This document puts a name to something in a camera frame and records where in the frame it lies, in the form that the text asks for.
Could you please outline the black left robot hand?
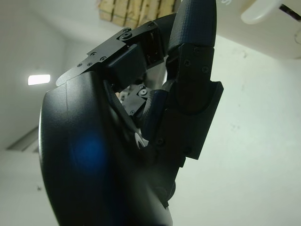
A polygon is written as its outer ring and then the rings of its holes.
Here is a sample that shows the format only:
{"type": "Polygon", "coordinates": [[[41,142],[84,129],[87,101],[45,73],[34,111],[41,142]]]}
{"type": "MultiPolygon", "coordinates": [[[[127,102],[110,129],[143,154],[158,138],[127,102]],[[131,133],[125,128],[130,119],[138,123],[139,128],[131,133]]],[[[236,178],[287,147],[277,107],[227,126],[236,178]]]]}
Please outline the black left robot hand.
{"type": "Polygon", "coordinates": [[[170,226],[178,170],[198,159],[223,93],[214,0],[125,28],[43,99],[39,155],[61,226],[170,226]]]}

